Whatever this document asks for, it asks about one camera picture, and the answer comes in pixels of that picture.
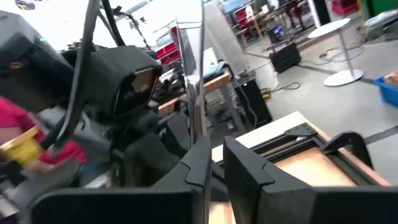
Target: metal pole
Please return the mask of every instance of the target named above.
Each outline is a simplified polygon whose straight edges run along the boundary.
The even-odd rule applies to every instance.
[[[176,21],[178,44],[185,75],[185,91],[189,99],[191,146],[207,137],[205,89],[203,81],[204,8],[202,0],[179,0]]]
[[[349,72],[351,73],[351,76],[355,79],[355,77],[354,77],[354,68],[353,68],[353,65],[351,64],[351,60],[349,59],[346,42],[344,41],[343,34],[342,34],[341,30],[339,30],[338,35],[340,37],[341,45],[343,46],[344,55],[346,56],[346,59],[347,59]]]

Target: wooden board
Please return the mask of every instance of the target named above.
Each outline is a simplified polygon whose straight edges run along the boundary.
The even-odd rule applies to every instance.
[[[250,133],[247,133],[236,140],[246,147],[253,147],[269,139],[272,139],[285,130],[293,128],[299,124],[307,123],[311,125],[318,134],[326,140],[330,137],[319,128],[305,119],[299,112],[294,112],[286,117],[278,119]],[[370,175],[380,185],[388,186],[389,183],[380,175],[375,173],[367,165],[363,164],[358,158],[354,157],[346,149],[339,149],[341,153],[353,161],[359,168]],[[215,162],[223,159],[223,146],[215,147],[212,150],[212,158]],[[277,162],[276,166],[295,176],[296,178],[316,187],[326,186],[355,186],[337,166],[324,156],[318,148],[312,148],[301,152],[283,161]],[[235,224],[233,211],[230,203],[212,203],[210,208],[209,223],[211,224]]]
[[[220,75],[219,77],[216,77],[216,78],[205,83],[205,93],[210,93],[212,91],[215,91],[219,87],[221,87],[223,85],[227,85],[230,81],[231,81],[231,75],[229,74],[229,72],[224,72],[224,74]],[[178,100],[186,100],[187,98],[188,98],[188,95],[184,94],[182,96],[174,98],[174,99],[160,105],[159,106],[159,114],[165,115],[169,112],[172,112],[174,110],[174,104]]]

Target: blue bin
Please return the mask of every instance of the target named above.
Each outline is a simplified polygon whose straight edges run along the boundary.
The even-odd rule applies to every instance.
[[[383,77],[375,79],[374,83],[379,86],[383,100],[395,107],[398,107],[398,88],[385,84]]]

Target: table base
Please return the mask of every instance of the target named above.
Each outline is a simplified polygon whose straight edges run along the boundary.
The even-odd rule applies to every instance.
[[[323,84],[325,86],[341,86],[359,80],[363,74],[364,72],[359,69],[354,69],[353,75],[349,70],[344,70],[329,76]]]

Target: cable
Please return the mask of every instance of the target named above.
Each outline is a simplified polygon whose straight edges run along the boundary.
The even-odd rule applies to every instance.
[[[80,120],[80,115],[85,104],[83,99],[83,87],[85,85],[87,69],[91,59],[93,34],[99,10],[100,0],[88,1],[85,25],[83,29],[83,38],[81,40],[80,49],[78,50],[77,54],[68,110],[66,113],[65,122],[63,123],[57,140],[55,141],[55,145],[54,147],[50,148],[50,154],[56,154],[60,152],[61,147],[63,147],[68,138],[74,133],[76,125]]]
[[[338,52],[337,54],[334,54],[334,55],[331,56],[330,58],[325,59],[326,56],[328,55],[328,52],[331,52],[331,51],[333,51],[333,50],[339,50],[339,49],[340,49],[340,47],[332,47],[332,48],[330,48],[330,49],[324,51],[323,53],[321,53],[321,54],[319,55],[319,59],[323,61],[322,63],[316,63],[316,62],[313,62],[313,61],[311,61],[311,60],[302,60],[302,62],[309,62],[309,63],[312,63],[312,64],[314,64],[314,65],[326,65],[326,64],[328,64],[328,63],[330,63],[330,62],[345,62],[345,61],[347,61],[347,60],[354,59],[354,58],[360,56],[360,55],[363,53],[362,46],[365,44],[366,38],[367,38],[367,36],[368,36],[368,31],[366,30],[366,28],[365,28],[365,27],[361,27],[361,30],[356,34],[356,36],[355,36],[355,37],[349,42],[349,44],[348,44],[348,45],[352,45],[352,44],[355,42],[355,40],[356,40],[361,34],[363,34],[363,38],[362,38],[362,40],[360,41],[360,43],[354,45],[353,47],[349,47],[349,48],[346,49],[346,51],[354,50],[354,49],[361,49],[360,53],[357,54],[357,55],[355,55],[354,57],[346,58],[346,59],[344,59],[344,60],[335,60],[335,58],[339,57],[342,53],[344,53],[344,51],[341,51],[341,52]]]
[[[264,88],[264,89],[261,90],[261,94],[273,93],[273,92],[276,92],[276,91],[279,91],[279,90],[296,90],[296,89],[298,89],[300,87],[301,87],[300,83],[293,82],[293,83],[291,83],[289,85],[282,86],[282,87],[279,87],[279,85],[277,85],[276,88],[273,89],[273,90],[268,90],[269,88]]]
[[[128,14],[125,14],[125,13],[124,13],[124,15],[126,15],[126,16],[132,21],[132,23],[133,23],[134,26],[136,27],[136,30],[138,31],[139,35],[142,37],[145,46],[148,48],[148,50],[150,50],[150,47],[149,47],[149,45],[148,45],[148,43],[147,43],[147,40],[145,39],[144,35],[142,34],[141,30],[139,29],[139,24],[138,24],[138,22],[133,18],[132,15],[128,15]]]
[[[125,46],[126,44],[124,43],[122,36],[120,35],[119,29],[116,25],[116,21],[114,20],[113,11],[109,0],[102,0],[102,5],[104,6],[106,18],[108,19],[109,25],[111,26],[113,34],[116,38],[116,45]]]

